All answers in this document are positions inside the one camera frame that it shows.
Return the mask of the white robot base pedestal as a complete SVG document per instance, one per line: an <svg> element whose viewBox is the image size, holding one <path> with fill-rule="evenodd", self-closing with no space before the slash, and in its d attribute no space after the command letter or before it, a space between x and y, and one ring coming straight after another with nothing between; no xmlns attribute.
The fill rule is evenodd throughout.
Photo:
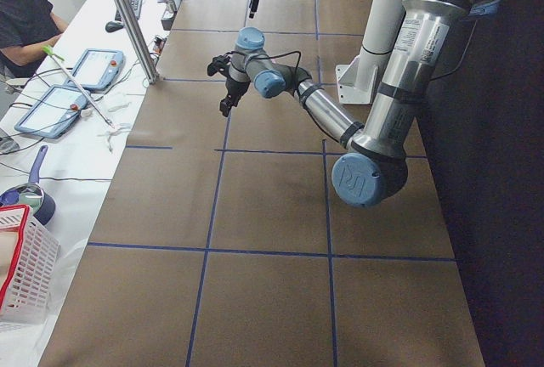
<svg viewBox="0 0 544 367"><path fill-rule="evenodd" d="M336 66L341 103L373 102L404 18L402 0L372 0L359 55Z"/></svg>

